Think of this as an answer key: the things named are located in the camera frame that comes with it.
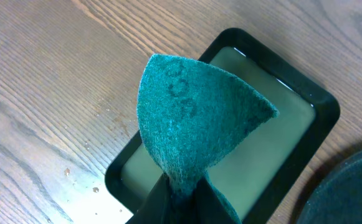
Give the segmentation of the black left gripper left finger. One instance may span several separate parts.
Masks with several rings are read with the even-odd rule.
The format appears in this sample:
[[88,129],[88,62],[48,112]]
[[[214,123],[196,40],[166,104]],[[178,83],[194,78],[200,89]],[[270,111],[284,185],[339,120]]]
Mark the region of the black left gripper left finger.
[[126,224],[168,224],[171,209],[169,177],[163,174],[145,202]]

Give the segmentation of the black rectangular water tray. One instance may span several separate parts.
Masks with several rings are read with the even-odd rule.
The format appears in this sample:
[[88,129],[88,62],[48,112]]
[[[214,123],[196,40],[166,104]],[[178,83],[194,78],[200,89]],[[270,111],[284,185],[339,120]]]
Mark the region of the black rectangular water tray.
[[[207,172],[240,223],[265,223],[336,124],[340,106],[242,29],[221,32],[198,61],[236,75],[278,109]],[[139,129],[109,165],[105,185],[132,217],[162,175]]]

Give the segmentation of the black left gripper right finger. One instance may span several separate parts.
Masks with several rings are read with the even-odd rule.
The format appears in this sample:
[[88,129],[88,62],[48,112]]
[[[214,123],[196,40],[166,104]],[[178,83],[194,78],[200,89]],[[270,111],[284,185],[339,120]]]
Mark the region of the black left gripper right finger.
[[205,172],[193,192],[193,223],[237,224],[240,219],[225,196],[218,191]]

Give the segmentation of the green and yellow sponge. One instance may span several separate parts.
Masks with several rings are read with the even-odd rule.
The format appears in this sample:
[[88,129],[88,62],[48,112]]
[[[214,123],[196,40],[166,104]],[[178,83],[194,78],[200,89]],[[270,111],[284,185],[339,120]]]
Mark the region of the green and yellow sponge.
[[170,223],[193,223],[193,192],[203,174],[278,113],[221,68],[174,55],[150,57],[136,114],[145,149],[169,177]]

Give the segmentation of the round black serving tray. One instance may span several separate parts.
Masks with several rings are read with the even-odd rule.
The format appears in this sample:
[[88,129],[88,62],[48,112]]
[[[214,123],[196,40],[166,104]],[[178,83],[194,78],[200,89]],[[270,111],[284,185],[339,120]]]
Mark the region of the round black serving tray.
[[312,192],[297,223],[362,223],[362,151],[334,168]]

